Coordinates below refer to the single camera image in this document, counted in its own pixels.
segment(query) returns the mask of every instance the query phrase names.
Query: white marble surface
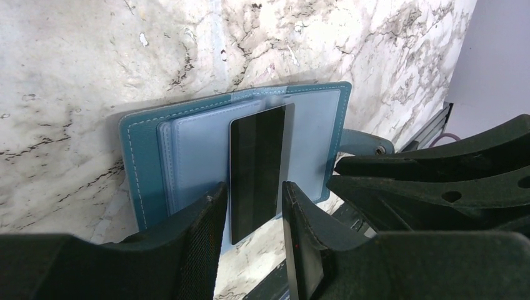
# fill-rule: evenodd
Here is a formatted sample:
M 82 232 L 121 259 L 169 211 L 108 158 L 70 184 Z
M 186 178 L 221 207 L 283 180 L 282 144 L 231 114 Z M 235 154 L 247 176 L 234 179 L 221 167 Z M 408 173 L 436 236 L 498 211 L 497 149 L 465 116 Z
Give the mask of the white marble surface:
M 137 231 L 117 134 L 132 109 L 344 80 L 346 127 L 399 147 L 441 108 L 475 2 L 0 1 L 0 233 Z M 283 259 L 277 223 L 221 258 L 219 299 Z

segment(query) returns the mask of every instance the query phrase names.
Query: black card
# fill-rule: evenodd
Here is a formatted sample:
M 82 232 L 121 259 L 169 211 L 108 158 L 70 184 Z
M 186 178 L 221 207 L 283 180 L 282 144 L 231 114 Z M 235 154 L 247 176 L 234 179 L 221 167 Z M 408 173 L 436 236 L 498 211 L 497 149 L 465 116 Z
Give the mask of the black card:
M 288 144 L 284 143 L 284 130 L 287 129 L 288 135 L 293 109 L 294 105 L 289 104 L 234 120 L 231 124 L 232 244 L 277 214 L 279 188 L 286 177 L 285 167 L 281 167 L 286 152 L 282 150 L 289 146 L 284 145 Z

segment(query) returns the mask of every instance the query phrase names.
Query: black mesh fabric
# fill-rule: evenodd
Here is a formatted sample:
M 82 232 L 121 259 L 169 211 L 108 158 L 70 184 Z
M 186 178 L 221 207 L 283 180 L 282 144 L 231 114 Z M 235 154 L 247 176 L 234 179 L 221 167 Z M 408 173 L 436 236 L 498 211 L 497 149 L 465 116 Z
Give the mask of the black mesh fabric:
M 175 299 L 213 298 L 226 217 L 226 191 L 219 197 L 210 197 L 210 201 L 187 235 Z

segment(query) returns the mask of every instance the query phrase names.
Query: white wall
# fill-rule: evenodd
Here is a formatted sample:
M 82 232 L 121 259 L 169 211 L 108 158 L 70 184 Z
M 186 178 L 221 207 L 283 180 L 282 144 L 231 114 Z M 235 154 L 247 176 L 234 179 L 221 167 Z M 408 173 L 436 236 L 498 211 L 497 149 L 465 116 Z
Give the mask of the white wall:
M 530 114 L 530 0 L 479 0 L 449 87 L 461 138 Z

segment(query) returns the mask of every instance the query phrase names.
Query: white stitching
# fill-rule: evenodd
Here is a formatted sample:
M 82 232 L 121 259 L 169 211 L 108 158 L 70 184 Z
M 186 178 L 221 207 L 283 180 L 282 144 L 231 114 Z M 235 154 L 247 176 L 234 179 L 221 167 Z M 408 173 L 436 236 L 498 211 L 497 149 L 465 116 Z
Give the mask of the white stitching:
M 345 88 L 345 87 L 346 86 L 315 87 L 315 88 L 312 88 L 312 89 L 298 89 L 298 90 L 292 90 L 292 91 L 289 91 L 289 92 L 290 93 L 298 93 L 298 92 L 320 91 L 320 90 L 324 90 L 324 89 L 337 89 L 337 88 Z M 135 123 L 132 123 L 131 125 L 129 125 L 127 127 L 127 136 L 129 138 L 129 147 L 131 148 L 132 166 L 134 168 L 134 177 L 135 177 L 135 180 L 136 180 L 136 188 L 137 188 L 137 191 L 138 191 L 138 198 L 140 199 L 140 208 L 142 209 L 142 216 L 144 218 L 145 227 L 147 228 L 148 225 L 147 225 L 147 221 L 146 221 L 146 213 L 144 211 L 144 204 L 143 204 L 142 194 L 140 192 L 140 183 L 138 181 L 138 173 L 136 172 L 136 163 L 134 161 L 133 144 L 131 142 L 131 134 L 130 134 L 130 128 L 131 127 L 133 127 L 135 125 L 138 125 L 138 124 L 143 124 L 143 123 L 146 123 L 146 122 L 155 121 L 155 120 L 158 120 L 158 119 L 166 119 L 166 118 L 170 118 L 170 117 L 180 116 L 182 114 L 186 114 L 186 113 L 189 113 L 189 112 L 192 112 L 192 111 L 197 111 L 199 109 L 208 108 L 210 106 L 218 106 L 218 105 L 221 105 L 221 104 L 228 103 L 230 101 L 237 101 L 237 100 L 240 100 L 240 99 L 249 98 L 251 96 L 258 96 L 258 95 L 263 95 L 263 94 L 281 94 L 281 93 L 285 93 L 285 92 L 286 91 L 269 91 L 269 92 L 257 92 L 257 93 L 246 94 L 246 95 L 243 95 L 243 96 L 235 97 L 234 99 L 231 99 L 231 100 L 227 100 L 227 101 L 223 101 L 223 102 L 219 102 L 219 103 L 215 103 L 215 104 L 210 104 L 210 105 L 206 105 L 206 106 L 201 106 L 201 107 L 190 109 L 190 110 L 187 110 L 187 111 L 181 111 L 181 112 L 176 113 L 176 114 L 168 114 L 167 116 L 163 116 L 163 117 L 154 117 L 152 119 L 135 122 Z M 342 116 L 341 116 L 340 122 L 342 122 L 343 119 L 344 119 L 344 110 L 345 109 L 346 109 L 346 105 L 342 105 L 342 111 L 341 111 L 341 115 Z M 335 148 L 333 149 L 333 152 L 337 151 L 338 146 L 339 146 L 339 139 L 337 139 L 337 142 L 335 143 Z
M 249 106 L 258 106 L 259 103 L 251 103 L 250 105 L 245 105 L 245 106 L 239 106 L 239 107 L 233 107 L 231 109 L 227 109 L 225 111 L 217 111 L 213 114 L 209 114 L 207 116 L 197 116 L 197 119 L 204 119 L 204 118 L 208 118 L 208 117 L 213 117 L 213 116 L 217 116 L 218 114 L 224 114 L 224 113 L 229 113 L 231 111 L 237 111 L 237 110 L 240 110 L 240 109 L 244 109 L 244 108 L 248 108 Z M 179 122 L 179 124 L 184 124 L 184 123 L 188 123 L 188 122 L 191 122 L 195 119 L 191 119 L 191 117 L 187 120 L 183 120 L 181 122 Z
M 132 156 L 132 166 L 134 168 L 134 178 L 136 179 L 136 187 L 138 190 L 138 198 L 140 199 L 140 208 L 142 209 L 142 216 L 144 217 L 144 225 L 147 228 L 148 222 L 146 221 L 146 213 L 144 211 L 144 203 L 142 201 L 142 194 L 140 192 L 140 183 L 138 182 L 138 173 L 136 172 L 136 163 L 134 162 L 134 153 L 133 153 L 133 143 L 131 142 L 131 131 L 129 130 L 131 126 L 127 128 L 127 136 L 129 137 L 129 147 L 131 148 L 131 156 Z
M 138 173 L 136 171 L 136 161 L 134 160 L 134 153 L 133 153 L 133 142 L 131 141 L 131 127 L 137 125 L 137 124 L 143 124 L 145 122 L 150 122 L 150 121 L 153 121 L 153 120 L 158 120 L 158 119 L 165 119 L 165 118 L 170 118 L 170 117 L 173 117 L 173 116 L 178 116 L 180 114 L 186 114 L 186 113 L 189 113 L 191 111 L 197 111 L 199 109 L 203 109 L 203 108 L 208 108 L 210 106 L 218 106 L 218 105 L 221 105 L 221 104 L 224 104 L 224 103 L 228 103 L 229 100 L 227 101 L 223 101 L 223 102 L 219 102 L 219 103 L 216 103 L 216 104 L 211 104 L 211 105 L 206 105 L 206 106 L 201 106 L 199 108 L 195 108 L 195 109 L 190 109 L 190 110 L 187 110 L 187 111 L 181 111 L 177 114 L 168 114 L 167 116 L 163 116 L 163 117 L 154 117 L 152 119 L 148 119 L 148 120 L 145 120 L 145 121 L 140 121 L 140 122 L 135 122 L 135 123 L 132 123 L 131 125 L 129 125 L 127 127 L 127 137 L 129 138 L 129 148 L 131 149 L 131 157 L 132 157 L 132 166 L 134 168 L 134 178 L 136 180 L 136 189 L 138 191 L 138 199 L 140 200 L 140 208 L 142 209 L 142 217 L 144 218 L 144 226 L 147 228 L 148 227 L 148 222 L 146 220 L 146 212 L 144 210 L 144 202 L 143 202 L 143 199 L 142 199 L 142 192 L 140 191 L 140 182 L 138 181 Z

